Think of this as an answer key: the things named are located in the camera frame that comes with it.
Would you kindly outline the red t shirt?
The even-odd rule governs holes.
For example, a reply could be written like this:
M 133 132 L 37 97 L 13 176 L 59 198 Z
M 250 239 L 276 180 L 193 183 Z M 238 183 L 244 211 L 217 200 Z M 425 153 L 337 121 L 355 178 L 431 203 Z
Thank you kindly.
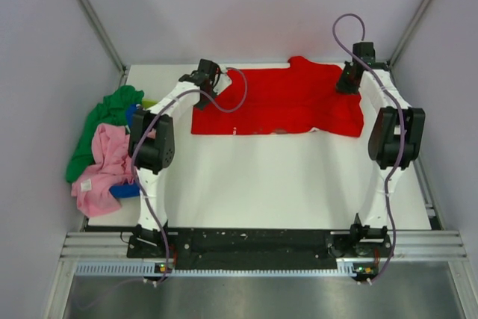
M 229 70 L 232 84 L 203 111 L 193 110 L 194 135 L 302 134 L 327 131 L 360 137 L 360 95 L 336 92 L 337 65 L 302 56 L 285 68 Z

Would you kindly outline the green t shirt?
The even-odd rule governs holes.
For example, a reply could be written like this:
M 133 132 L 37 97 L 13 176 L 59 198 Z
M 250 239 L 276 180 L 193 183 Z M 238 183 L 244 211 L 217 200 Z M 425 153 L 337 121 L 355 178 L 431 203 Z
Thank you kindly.
M 81 136 L 67 164 L 65 179 L 68 183 L 75 182 L 88 166 L 94 164 L 91 144 L 97 127 L 102 123 L 126 126 L 126 111 L 132 105 L 140 104 L 143 98 L 142 90 L 123 85 L 111 95 L 104 96 L 93 108 L 86 117 Z

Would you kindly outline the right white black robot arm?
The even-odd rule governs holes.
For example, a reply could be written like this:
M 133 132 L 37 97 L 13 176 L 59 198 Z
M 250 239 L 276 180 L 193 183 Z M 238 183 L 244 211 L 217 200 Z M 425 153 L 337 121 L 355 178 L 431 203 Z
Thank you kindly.
M 367 142 L 373 163 L 370 184 L 351 225 L 355 232 L 348 238 L 350 250 L 364 256 L 375 248 L 375 238 L 394 228 L 391 199 L 401 176 L 418 157 L 426 114 L 401 96 L 388 66 L 376 61 L 372 42 L 353 44 L 352 60 L 344 63 L 335 88 L 342 95 L 367 98 L 376 112 Z

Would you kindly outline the lime green tray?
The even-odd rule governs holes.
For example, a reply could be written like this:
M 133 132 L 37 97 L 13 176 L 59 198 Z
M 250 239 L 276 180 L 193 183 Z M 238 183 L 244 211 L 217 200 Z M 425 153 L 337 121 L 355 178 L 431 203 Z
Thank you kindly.
M 158 103 L 157 100 L 151 100 L 151 99 L 143 99 L 141 102 L 141 105 L 144 108 L 151 108 L 152 106 L 156 105 Z

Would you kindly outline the blue t shirt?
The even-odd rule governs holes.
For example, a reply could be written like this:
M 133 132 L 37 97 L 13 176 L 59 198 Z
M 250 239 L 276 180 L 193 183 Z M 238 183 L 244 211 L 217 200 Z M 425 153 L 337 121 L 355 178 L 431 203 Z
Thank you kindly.
M 132 117 L 134 112 L 140 107 L 140 104 L 133 104 L 128 107 L 125 112 L 126 128 L 130 130 L 132 126 Z M 125 182 L 122 185 L 114 185 L 109 190 L 115 199 L 125 199 L 139 196 L 140 189 L 135 182 Z

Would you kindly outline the pink t shirt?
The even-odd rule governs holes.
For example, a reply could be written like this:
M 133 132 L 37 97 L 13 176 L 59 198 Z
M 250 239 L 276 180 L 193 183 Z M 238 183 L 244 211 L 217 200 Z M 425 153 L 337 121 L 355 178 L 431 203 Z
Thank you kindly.
M 71 190 L 77 209 L 86 217 L 100 217 L 120 210 L 121 199 L 115 199 L 110 188 L 125 182 L 136 183 L 131 172 L 129 140 L 124 126 L 102 123 L 97 127 L 91 144 L 94 164 L 72 183 Z

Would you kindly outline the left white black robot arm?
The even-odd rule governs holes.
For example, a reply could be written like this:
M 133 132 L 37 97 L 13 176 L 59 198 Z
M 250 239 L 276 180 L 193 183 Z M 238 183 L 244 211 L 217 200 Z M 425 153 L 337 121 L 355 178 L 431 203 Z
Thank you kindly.
M 230 84 L 219 64 L 202 59 L 157 104 L 140 108 L 132 115 L 128 153 L 140 193 L 137 224 L 142 232 L 148 233 L 143 247 L 153 256 L 164 255 L 170 245 L 164 234 L 167 224 L 164 182 L 175 157 L 176 122 L 193 108 L 213 105 L 215 97 Z

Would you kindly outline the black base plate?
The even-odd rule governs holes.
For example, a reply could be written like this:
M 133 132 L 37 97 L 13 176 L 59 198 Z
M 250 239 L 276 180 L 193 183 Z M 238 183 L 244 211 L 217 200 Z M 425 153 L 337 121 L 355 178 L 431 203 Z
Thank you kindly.
M 389 255 L 386 228 L 325 229 L 168 228 L 162 235 L 136 227 L 128 258 L 166 258 L 178 270 L 322 270 L 339 258 Z

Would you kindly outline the left aluminium frame post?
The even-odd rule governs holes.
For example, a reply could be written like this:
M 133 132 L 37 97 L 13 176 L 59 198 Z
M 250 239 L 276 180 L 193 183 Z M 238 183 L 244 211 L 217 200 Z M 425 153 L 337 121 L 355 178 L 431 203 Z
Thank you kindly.
M 102 45 L 102 48 L 105 50 L 107 56 L 110 58 L 111 62 L 118 70 L 119 74 L 124 75 L 127 70 L 127 66 L 124 64 L 121 59 L 118 51 L 115 49 L 113 42 L 111 41 L 105 27 L 103 26 L 94 6 L 91 4 L 90 0 L 76 0 L 78 5 L 83 12 L 86 20 L 89 22 L 90 27 L 92 28 L 96 38 Z

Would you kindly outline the aluminium frame post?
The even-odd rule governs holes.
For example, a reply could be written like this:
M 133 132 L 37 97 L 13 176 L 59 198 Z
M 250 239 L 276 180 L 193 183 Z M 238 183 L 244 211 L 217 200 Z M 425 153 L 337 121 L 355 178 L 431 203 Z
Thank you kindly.
M 413 16 L 408 22 L 390 58 L 388 59 L 388 66 L 390 69 L 392 69 L 398 64 L 398 61 L 403 56 L 404 51 L 406 50 L 407 46 L 415 35 L 415 32 L 418 30 L 419 25 L 421 24 L 433 1 L 434 0 L 420 0 L 418 7 L 413 13 Z
M 96 38 L 102 45 L 102 48 L 105 50 L 107 56 L 110 58 L 111 62 L 118 70 L 119 74 L 124 75 L 127 70 L 127 66 L 124 64 L 121 59 L 118 51 L 115 49 L 113 42 L 111 41 L 105 27 L 103 26 L 94 6 L 91 4 L 90 0 L 76 0 L 78 5 L 83 12 L 86 20 L 89 22 L 90 27 L 92 28 Z

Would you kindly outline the right aluminium frame post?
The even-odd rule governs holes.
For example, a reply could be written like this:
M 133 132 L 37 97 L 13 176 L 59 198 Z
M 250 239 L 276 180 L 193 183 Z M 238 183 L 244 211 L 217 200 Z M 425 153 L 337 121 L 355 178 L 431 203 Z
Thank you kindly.
M 433 1 L 434 0 L 420 0 L 418 7 L 413 13 L 413 16 L 408 22 L 390 58 L 388 59 L 388 66 L 390 69 L 392 69 L 398 64 L 398 61 L 403 56 L 404 51 L 406 50 L 407 46 L 415 35 L 415 32 L 418 30 L 419 25 L 421 24 Z

